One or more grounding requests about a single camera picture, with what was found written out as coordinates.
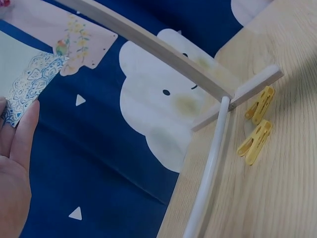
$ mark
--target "cartoon cloud face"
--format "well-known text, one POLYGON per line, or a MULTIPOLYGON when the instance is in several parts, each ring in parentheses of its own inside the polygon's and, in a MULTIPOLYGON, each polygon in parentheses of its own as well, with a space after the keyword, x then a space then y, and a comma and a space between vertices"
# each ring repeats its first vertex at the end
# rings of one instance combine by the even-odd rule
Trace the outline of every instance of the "cartoon cloud face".
MULTIPOLYGON (((158 37, 201 66, 213 65, 212 57, 176 31, 164 29, 158 37)), ((180 172, 192 138, 190 125, 199 114, 205 92, 130 41, 122 46, 119 61, 126 75, 120 94, 124 119, 146 137, 163 166, 180 172)))

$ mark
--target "blue blanket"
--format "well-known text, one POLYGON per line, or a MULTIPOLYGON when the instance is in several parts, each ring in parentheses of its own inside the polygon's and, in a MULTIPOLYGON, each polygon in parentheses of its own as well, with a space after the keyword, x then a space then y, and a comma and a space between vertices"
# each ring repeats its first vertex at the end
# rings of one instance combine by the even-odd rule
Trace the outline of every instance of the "blue blanket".
MULTIPOLYGON (((169 27, 182 30, 212 56, 241 28, 229 0, 100 1, 155 35, 169 27)), ((51 47, 5 22, 0 21, 0 30, 52 53, 51 47)), ((178 173, 161 165, 145 137, 121 114, 125 75, 118 53, 125 42, 118 37, 96 69, 58 75, 40 95, 31 209, 22 238, 156 237, 178 173), (78 94, 86 102, 76 107, 78 94), (73 211, 78 215, 78 209, 82 220, 68 217, 73 211)))

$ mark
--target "yellow clothespin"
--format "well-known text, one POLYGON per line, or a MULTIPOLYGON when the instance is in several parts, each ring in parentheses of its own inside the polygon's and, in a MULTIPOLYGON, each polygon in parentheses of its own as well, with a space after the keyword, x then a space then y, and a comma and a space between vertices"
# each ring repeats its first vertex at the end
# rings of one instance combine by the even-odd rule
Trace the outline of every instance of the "yellow clothespin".
POLYGON ((268 106, 270 105, 274 94, 275 90, 272 87, 266 86, 258 99, 247 110, 245 114, 246 119, 252 118, 253 124, 258 125, 261 122, 268 106))
POLYGON ((245 161, 248 165, 252 165, 257 159, 271 129, 272 124, 269 121, 262 120, 252 134, 238 148, 237 154, 239 156, 246 155, 245 161))

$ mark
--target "hand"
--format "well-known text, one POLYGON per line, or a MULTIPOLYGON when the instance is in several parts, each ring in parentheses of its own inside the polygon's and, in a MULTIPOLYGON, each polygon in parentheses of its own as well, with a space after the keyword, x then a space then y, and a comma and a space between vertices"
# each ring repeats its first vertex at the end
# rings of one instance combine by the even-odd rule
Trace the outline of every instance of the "hand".
MULTIPOLYGON (((0 115, 5 104, 0 97, 0 115)), ((0 128, 0 238, 18 238, 29 213, 30 155, 39 110, 40 103, 35 101, 16 129, 9 124, 0 128)))

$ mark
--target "curved white tube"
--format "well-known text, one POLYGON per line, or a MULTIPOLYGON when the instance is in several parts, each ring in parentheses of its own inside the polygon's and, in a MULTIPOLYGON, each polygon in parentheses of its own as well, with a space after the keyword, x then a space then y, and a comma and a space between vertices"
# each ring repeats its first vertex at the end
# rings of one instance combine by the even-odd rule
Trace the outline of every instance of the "curved white tube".
POLYGON ((214 170, 217 164, 218 154, 220 151, 222 136, 226 125, 229 103, 230 99, 228 97, 222 98, 218 121, 216 129, 214 131, 208 160, 203 173, 203 178, 183 238, 195 237, 197 232, 197 226, 199 225, 202 215, 204 213, 204 207, 207 202, 209 189, 211 187, 214 170))

